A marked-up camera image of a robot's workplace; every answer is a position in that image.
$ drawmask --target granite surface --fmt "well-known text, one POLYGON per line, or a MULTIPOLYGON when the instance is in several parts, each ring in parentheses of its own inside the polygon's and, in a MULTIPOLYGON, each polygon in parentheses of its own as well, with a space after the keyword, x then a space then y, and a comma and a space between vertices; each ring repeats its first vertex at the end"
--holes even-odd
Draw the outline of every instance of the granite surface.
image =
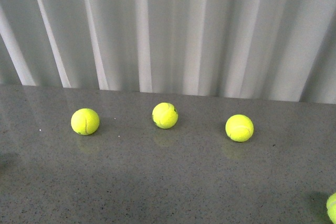
POLYGON ((327 224, 335 178, 335 105, 0 86, 0 223, 327 224), (70 126, 85 107, 91 136, 70 126), (225 134, 238 113, 245 143, 225 134))

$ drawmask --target white curtain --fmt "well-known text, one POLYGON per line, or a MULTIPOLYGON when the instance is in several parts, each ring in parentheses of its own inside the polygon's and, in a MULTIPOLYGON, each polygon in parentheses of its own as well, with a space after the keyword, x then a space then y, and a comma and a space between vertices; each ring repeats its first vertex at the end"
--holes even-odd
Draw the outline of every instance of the white curtain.
POLYGON ((336 103, 336 0, 0 0, 0 83, 336 103))

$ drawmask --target tennis ball seam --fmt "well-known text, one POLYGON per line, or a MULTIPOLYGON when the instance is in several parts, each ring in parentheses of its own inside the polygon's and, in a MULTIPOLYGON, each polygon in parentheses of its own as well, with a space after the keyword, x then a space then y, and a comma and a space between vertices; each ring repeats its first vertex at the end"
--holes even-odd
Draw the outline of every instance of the tennis ball seam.
POLYGON ((334 202, 332 202, 332 203, 328 206, 328 210, 329 210, 330 208, 332 208, 334 205, 336 205, 336 200, 335 200, 334 202))
POLYGON ((85 118, 85 134, 89 135, 88 134, 88 122, 87 122, 86 118, 85 118))
POLYGON ((249 137, 252 136, 249 127, 247 127, 247 126, 245 126, 245 125, 238 125, 238 126, 235 126, 235 127, 232 128, 232 130, 230 131, 230 137, 231 137, 231 135, 232 135, 232 131, 235 131, 235 130, 238 129, 238 128, 245 128, 245 129, 247 129, 247 131, 248 131, 248 133, 249 133, 249 137))
POLYGON ((160 125, 161 125, 162 127, 164 127, 164 128, 166 128, 166 126, 164 126, 164 124, 161 122, 161 120, 163 120, 163 119, 167 116, 170 107, 171 107, 170 104, 168 104, 168 109, 167 109, 166 111, 164 111, 164 112, 160 115, 159 123, 160 123, 160 125))

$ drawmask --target speckled surface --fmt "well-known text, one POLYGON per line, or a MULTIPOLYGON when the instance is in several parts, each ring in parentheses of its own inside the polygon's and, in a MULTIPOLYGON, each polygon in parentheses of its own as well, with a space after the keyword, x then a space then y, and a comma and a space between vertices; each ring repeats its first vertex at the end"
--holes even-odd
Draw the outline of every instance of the speckled surface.
POLYGON ((327 224, 335 157, 335 105, 0 86, 0 223, 327 224), (91 136, 70 127, 84 107, 91 136), (225 134, 237 113, 245 143, 225 134))

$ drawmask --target tennis ball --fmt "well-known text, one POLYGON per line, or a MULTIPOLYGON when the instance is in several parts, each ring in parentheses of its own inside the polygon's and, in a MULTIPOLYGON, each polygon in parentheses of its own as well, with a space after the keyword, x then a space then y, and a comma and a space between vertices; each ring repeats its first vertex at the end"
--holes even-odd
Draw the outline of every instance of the tennis ball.
POLYGON ((328 216, 332 223, 336 224, 336 193, 327 200, 328 216))
POLYGON ((72 115, 71 127, 80 135, 90 135, 99 127, 99 116, 92 109, 77 110, 72 115))
POLYGON ((154 123, 162 128, 169 129, 177 122, 178 113, 174 105, 162 102, 155 106, 152 112, 152 119, 154 123))
POLYGON ((253 123, 245 115, 231 116, 225 125, 225 131, 228 137, 236 142, 245 142, 253 135, 253 123))

